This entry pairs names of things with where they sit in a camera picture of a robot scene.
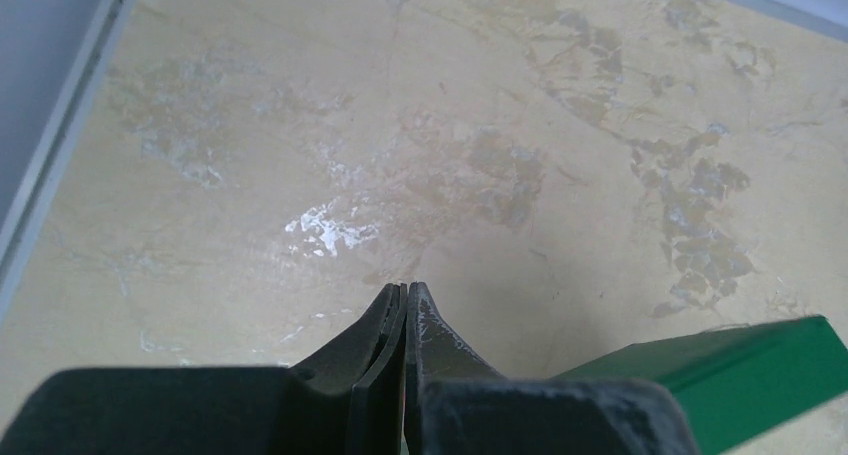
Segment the green jewelry box with lid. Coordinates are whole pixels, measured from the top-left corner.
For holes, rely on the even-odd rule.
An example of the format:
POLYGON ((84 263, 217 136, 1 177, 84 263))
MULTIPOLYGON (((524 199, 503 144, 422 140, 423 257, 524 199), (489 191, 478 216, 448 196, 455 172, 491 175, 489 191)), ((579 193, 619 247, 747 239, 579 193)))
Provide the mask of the green jewelry box with lid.
POLYGON ((561 377, 658 383, 701 452, 721 454, 844 394, 847 349, 817 315, 631 344, 561 377))

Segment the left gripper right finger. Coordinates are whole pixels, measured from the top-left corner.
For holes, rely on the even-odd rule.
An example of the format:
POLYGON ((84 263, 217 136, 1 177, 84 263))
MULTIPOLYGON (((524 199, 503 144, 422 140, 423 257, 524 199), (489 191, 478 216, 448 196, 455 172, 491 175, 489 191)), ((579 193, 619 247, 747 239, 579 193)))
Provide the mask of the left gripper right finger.
POLYGON ((638 379, 515 379, 408 289, 404 437, 412 454, 696 454, 671 393, 638 379))

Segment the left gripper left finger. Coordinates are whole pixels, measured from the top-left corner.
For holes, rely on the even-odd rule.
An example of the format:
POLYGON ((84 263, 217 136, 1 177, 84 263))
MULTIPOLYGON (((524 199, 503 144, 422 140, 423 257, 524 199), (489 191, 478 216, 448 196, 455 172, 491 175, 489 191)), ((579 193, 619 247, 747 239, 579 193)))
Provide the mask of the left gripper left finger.
POLYGON ((68 369, 28 397, 5 454, 396 454, 407 290, 385 286, 291 367, 68 369))

